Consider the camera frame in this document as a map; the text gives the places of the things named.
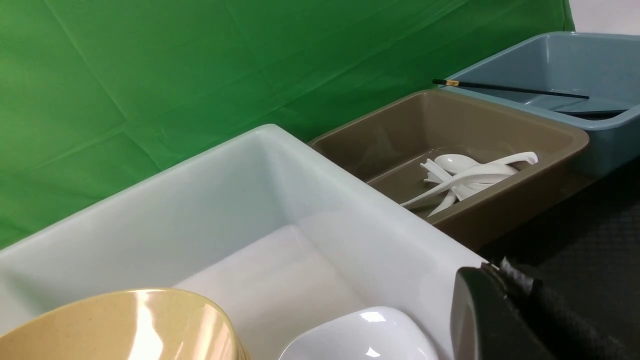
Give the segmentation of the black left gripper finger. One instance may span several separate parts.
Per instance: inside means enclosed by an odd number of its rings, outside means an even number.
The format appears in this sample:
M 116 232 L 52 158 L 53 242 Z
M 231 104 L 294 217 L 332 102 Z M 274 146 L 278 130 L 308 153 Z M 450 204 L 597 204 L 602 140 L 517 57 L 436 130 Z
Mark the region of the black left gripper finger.
M 455 360 L 637 360 L 518 263 L 483 262 L 455 273 L 450 313 Z

